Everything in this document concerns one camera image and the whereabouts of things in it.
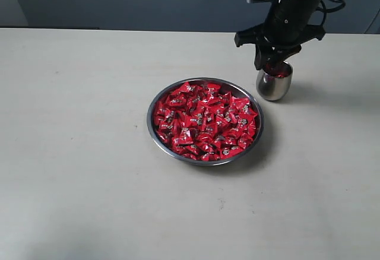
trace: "table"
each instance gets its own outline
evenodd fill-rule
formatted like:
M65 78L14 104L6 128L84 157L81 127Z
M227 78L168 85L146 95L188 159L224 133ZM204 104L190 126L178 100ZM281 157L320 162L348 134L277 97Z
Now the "table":
M270 103L233 35L0 29L0 259L378 259L380 36L305 44ZM263 108L235 164L148 134L154 96L201 76Z

